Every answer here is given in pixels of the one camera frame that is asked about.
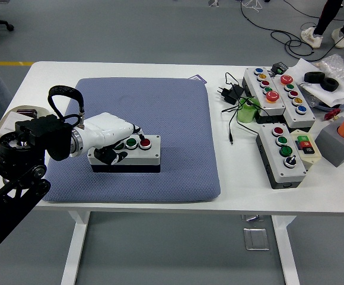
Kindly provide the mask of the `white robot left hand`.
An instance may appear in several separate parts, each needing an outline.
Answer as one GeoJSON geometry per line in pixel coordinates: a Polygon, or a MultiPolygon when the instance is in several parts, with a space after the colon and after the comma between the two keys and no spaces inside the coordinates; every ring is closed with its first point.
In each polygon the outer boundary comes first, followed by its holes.
{"type": "Polygon", "coordinates": [[[117,154],[114,151],[119,142],[132,134],[144,138],[141,127],[107,112],[86,119],[84,129],[75,128],[74,131],[81,139],[77,147],[78,154],[84,154],[91,148],[98,149],[98,159],[108,165],[114,165],[127,156],[126,152],[117,154]]]}

